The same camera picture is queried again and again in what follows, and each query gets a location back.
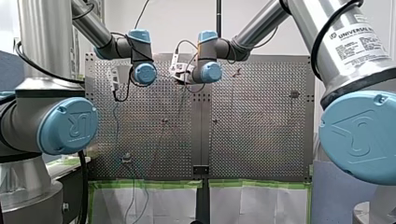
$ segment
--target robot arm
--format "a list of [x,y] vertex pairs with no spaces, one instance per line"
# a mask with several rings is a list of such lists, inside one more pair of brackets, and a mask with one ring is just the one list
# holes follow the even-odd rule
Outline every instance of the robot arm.
[[231,41],[199,35],[195,83],[221,79],[217,59],[244,61],[254,46],[291,15],[311,51],[326,92],[319,127],[330,159],[358,179],[396,184],[396,65],[360,10],[362,0],[272,0]]
[[82,0],[72,0],[73,25],[95,46],[96,55],[105,60],[131,58],[135,83],[151,84],[156,77],[152,60],[151,40],[146,30],[134,29],[127,35],[114,37],[94,13],[86,13]]
[[96,132],[98,115],[83,98],[84,90],[78,85],[83,82],[71,74],[72,21],[94,44],[98,57],[131,58],[131,80],[144,86],[157,73],[149,32],[132,30],[115,38],[81,0],[19,0],[19,10],[23,56],[30,63],[15,99],[0,101],[0,158],[81,151]]

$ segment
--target blue cap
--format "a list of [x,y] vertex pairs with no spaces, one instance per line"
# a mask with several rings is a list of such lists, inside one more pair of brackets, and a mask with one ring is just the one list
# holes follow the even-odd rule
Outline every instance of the blue cap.
[[73,154],[86,147],[98,127],[98,113],[85,98],[61,101],[43,118],[37,133],[41,151],[50,155]]
[[379,185],[396,185],[396,94],[356,91],[326,109],[320,142],[343,171]]
[[150,63],[141,63],[134,70],[134,80],[143,85],[151,84],[157,77],[157,71]]
[[151,39],[149,38],[149,31],[147,30],[134,29],[128,32],[128,36],[134,40],[151,44]]
[[202,44],[206,41],[219,38],[216,31],[202,31],[198,36],[198,43]]
[[201,70],[201,80],[204,83],[217,82],[222,77],[221,67],[218,63],[206,63]]

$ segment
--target black cable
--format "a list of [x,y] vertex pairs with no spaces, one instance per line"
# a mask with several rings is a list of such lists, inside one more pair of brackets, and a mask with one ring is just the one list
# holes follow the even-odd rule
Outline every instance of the black cable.
[[90,14],[90,12],[93,11],[93,9],[95,8],[95,4],[94,3],[87,3],[87,6],[91,6],[90,9],[86,10],[84,13],[82,13],[81,15],[78,15],[76,17],[73,17],[73,21],[75,20],[79,20],[83,17],[85,17],[86,15]]
[[142,19],[143,13],[145,13],[145,10],[146,10],[146,7],[147,7],[148,3],[149,3],[149,0],[146,1],[145,5],[143,6],[142,11],[140,12],[140,16],[139,16],[139,18],[136,21],[136,25],[134,26],[135,29],[137,28],[137,25],[139,24],[140,19]]
[[125,214],[124,214],[124,224],[128,224],[128,223],[127,223],[128,214],[129,214],[129,212],[131,211],[132,206],[134,205],[134,198],[135,198],[135,193],[136,193],[136,188],[135,188],[135,187],[136,187],[136,185],[135,185],[135,174],[134,174],[134,172],[132,172],[132,170],[130,169],[130,167],[129,167],[127,164],[123,163],[122,165],[123,165],[123,166],[125,167],[125,169],[128,170],[128,172],[131,174],[131,176],[132,176],[132,181],[133,181],[133,183],[134,183],[134,186],[133,186],[134,191],[133,191],[133,193],[132,193],[132,200],[131,200],[131,202],[130,202],[130,204],[129,204],[129,206],[128,206],[128,209],[126,210],[126,212],[125,212]]
[[125,98],[122,99],[122,100],[120,100],[120,99],[117,97],[116,91],[113,91],[113,97],[114,97],[114,100],[115,100],[116,102],[123,103],[123,102],[127,101],[128,98],[129,98],[129,89],[130,89],[130,87],[131,87],[131,70],[130,70],[130,72],[129,72],[129,78],[128,78],[128,84],[127,84],[128,86],[127,86],[127,89],[126,89],[126,96],[125,96]]
[[271,37],[268,40],[266,40],[264,43],[262,43],[262,44],[260,44],[260,45],[258,45],[256,47],[253,47],[253,48],[254,49],[258,49],[258,48],[261,48],[262,46],[268,44],[274,38],[274,36],[276,35],[277,30],[278,30],[278,27],[275,28],[273,34],[271,35]]
[[85,155],[83,151],[78,153],[79,162],[81,163],[82,173],[82,196],[81,196],[81,208],[78,217],[78,224],[85,224],[87,222],[88,215],[88,168],[87,162],[85,162]]
[[178,53],[178,48],[180,48],[180,45],[183,44],[183,43],[188,43],[188,44],[190,44],[191,46],[193,46],[195,49],[198,49],[197,46],[194,45],[190,40],[184,39],[184,40],[180,40],[180,42],[178,42],[177,47],[176,47],[176,50],[177,50],[177,51],[175,51],[176,53]]
[[69,78],[54,75],[51,72],[45,70],[44,68],[38,66],[36,63],[34,63],[32,60],[30,60],[23,52],[21,52],[21,41],[18,42],[18,44],[15,46],[15,51],[17,52],[18,56],[20,56],[20,58],[24,62],[28,63],[30,66],[35,68],[37,71],[39,71],[49,77],[58,78],[60,80],[66,81],[66,82],[71,82],[71,83],[76,83],[76,84],[84,84],[85,83],[84,81],[79,81],[79,80],[74,80],[74,79],[69,79]]
[[332,23],[337,20],[343,13],[345,13],[347,10],[349,10],[349,7],[358,4],[360,7],[363,5],[363,0],[351,0],[347,3],[345,3],[343,6],[338,8],[331,16],[330,18],[326,21],[326,23],[323,25],[321,28],[320,32],[317,35],[317,38],[315,39],[314,46],[312,47],[311,50],[311,67],[312,71],[314,72],[315,76],[321,80],[319,71],[318,71],[318,66],[317,66],[317,59],[318,59],[318,51],[320,48],[320,45],[323,41],[324,36],[327,34],[329,31],[330,27],[332,27]]
[[273,31],[271,37],[268,38],[268,40],[266,40],[264,43],[262,43],[262,44],[260,44],[258,46],[243,46],[243,45],[240,45],[238,43],[238,41],[236,41],[235,37],[232,40],[232,45],[233,45],[233,47],[237,47],[239,49],[239,51],[241,51],[241,52],[244,52],[244,51],[245,52],[250,52],[253,49],[258,49],[258,48],[261,48],[262,46],[268,44],[274,38],[274,36],[276,35],[277,29],[278,29],[278,27],[275,28],[275,30]]

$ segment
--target wire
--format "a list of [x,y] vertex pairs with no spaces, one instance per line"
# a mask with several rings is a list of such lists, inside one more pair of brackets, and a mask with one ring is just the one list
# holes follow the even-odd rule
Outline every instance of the wire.
[[115,100],[116,102],[123,103],[123,102],[127,101],[128,98],[129,98],[129,90],[130,90],[130,88],[131,88],[131,70],[133,71],[134,68],[131,67],[131,69],[130,69],[130,71],[129,71],[128,84],[127,84],[127,88],[126,88],[126,96],[125,96],[125,98],[122,99],[122,100],[120,100],[120,99],[117,97],[116,91],[113,91],[113,97],[114,97],[114,100]]
[[236,63],[236,51],[235,48],[233,47],[233,45],[230,43],[229,40],[225,40],[228,44],[228,47],[233,51],[233,62],[227,59],[227,63],[229,64],[235,64]]
[[197,46],[194,45],[190,40],[184,39],[184,40],[180,40],[180,42],[178,42],[177,47],[176,47],[177,52],[178,52],[178,48],[180,47],[180,45],[181,45],[182,43],[188,43],[188,44],[190,44],[191,46],[193,46],[195,49],[198,49]]
[[136,194],[136,189],[135,189],[135,178],[134,178],[134,172],[132,172],[132,171],[130,170],[130,168],[128,167],[128,165],[127,165],[126,163],[123,163],[122,165],[125,167],[125,169],[127,169],[127,170],[131,173],[132,180],[133,180],[133,183],[134,183],[134,191],[133,191],[133,193],[132,193],[132,200],[131,200],[131,202],[129,203],[129,206],[128,206],[128,208],[126,209],[126,212],[125,212],[125,215],[124,215],[124,223],[125,223],[125,224],[128,224],[128,223],[127,223],[128,214],[129,214],[129,212],[131,211],[132,206],[134,205],[134,198],[135,198],[135,194]]
[[192,90],[190,90],[190,88],[187,87],[186,74],[187,74],[187,71],[189,69],[190,64],[192,63],[192,61],[194,61],[194,59],[197,56],[197,54],[198,53],[195,53],[194,56],[192,56],[191,60],[187,64],[186,70],[184,71],[184,74],[183,74],[183,76],[184,76],[184,88],[185,88],[185,90],[189,91],[192,94],[195,94],[195,93],[198,93],[198,92],[202,91],[204,89],[205,85],[206,85],[206,83],[204,83],[204,85],[198,91],[192,91]]
[[95,4],[94,3],[87,3],[87,6],[91,6],[90,9],[86,10],[81,15],[73,17],[72,20],[75,21],[75,20],[79,20],[79,19],[85,17],[86,15],[90,14],[93,11],[93,9],[95,8]]
[[[137,176],[137,173],[136,173],[136,170],[135,170],[135,168],[134,168],[134,166],[133,166],[133,171],[132,171],[132,169],[129,167],[129,166],[127,166],[126,164],[125,164],[125,166],[124,166],[127,170],[128,170],[128,172],[132,175],[132,176]],[[147,194],[147,199],[146,199],[146,202],[145,202],[145,205],[144,205],[144,207],[143,207],[143,210],[142,210],[142,212],[140,213],[140,215],[139,215],[139,217],[132,223],[132,224],[136,224],[141,218],[142,218],[142,216],[145,214],[145,212],[146,212],[146,210],[147,210],[147,207],[148,207],[148,203],[149,203],[149,191],[148,191],[148,189],[147,189],[147,186],[146,186],[146,183],[145,183],[145,180],[143,179],[142,180],[142,183],[143,183],[143,185],[144,185],[144,189],[145,189],[145,192],[146,192],[146,194]]]
[[81,197],[81,208],[78,218],[78,224],[85,224],[87,222],[88,215],[88,169],[87,162],[85,162],[85,155],[83,151],[78,153],[79,162],[81,163],[82,173],[82,197]]
[[84,81],[79,81],[79,80],[74,80],[74,79],[69,79],[69,78],[65,78],[65,77],[60,77],[57,75],[52,74],[51,72],[45,70],[44,68],[38,66],[36,63],[34,63],[33,61],[31,61],[23,52],[21,52],[21,41],[18,42],[18,44],[15,46],[15,51],[17,52],[18,56],[20,56],[20,58],[28,63],[30,66],[32,66],[33,68],[35,68],[37,71],[49,76],[49,77],[54,77],[54,78],[58,78],[60,80],[66,81],[66,82],[71,82],[71,83],[76,83],[76,84],[84,84]]
[[258,46],[256,46],[256,47],[253,47],[253,48],[254,48],[254,49],[259,49],[259,48],[261,48],[262,46],[268,44],[268,43],[274,38],[274,36],[276,35],[277,29],[278,29],[278,27],[275,28],[273,34],[271,35],[270,38],[268,38],[268,40],[266,40],[264,43],[262,43],[262,44],[260,44],[260,45],[258,45]]
[[143,6],[142,12],[140,12],[140,16],[139,16],[139,18],[136,21],[136,25],[134,26],[135,29],[137,28],[137,25],[139,24],[140,19],[142,19],[143,13],[145,13],[145,10],[146,10],[146,7],[147,7],[148,3],[149,3],[149,0],[146,1],[146,4]]
[[233,45],[233,47],[237,47],[239,51],[248,53],[248,52],[252,51],[253,49],[258,49],[258,48],[261,48],[262,46],[268,44],[276,35],[277,30],[278,30],[278,27],[275,28],[273,34],[271,35],[270,38],[268,38],[268,40],[266,40],[264,43],[262,43],[258,46],[242,46],[236,41],[235,37],[232,40],[232,45]]

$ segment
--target pegboard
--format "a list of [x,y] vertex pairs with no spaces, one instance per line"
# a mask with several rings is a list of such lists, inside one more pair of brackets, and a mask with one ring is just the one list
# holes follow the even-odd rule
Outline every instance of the pegboard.
[[314,76],[308,57],[223,63],[212,87],[209,178],[309,180]]
[[[87,54],[87,97],[100,113],[92,179],[131,177],[120,165],[129,152],[136,175],[147,179],[193,179],[194,165],[208,165],[209,178],[306,180],[315,98],[308,57],[220,62],[222,81],[196,94],[168,77],[171,57],[155,55],[157,80],[131,85],[129,99],[116,104],[106,71],[130,61]],[[126,96],[125,85],[119,93]]]
[[[168,74],[170,56],[155,58],[158,76],[147,88],[131,84],[128,100],[115,103],[106,72],[130,60],[102,61],[87,56],[87,96],[99,111],[99,129],[93,150],[92,179],[130,178],[120,165],[126,153],[133,157],[136,175],[147,179],[192,179],[191,99]],[[127,85],[117,95],[124,99]]]

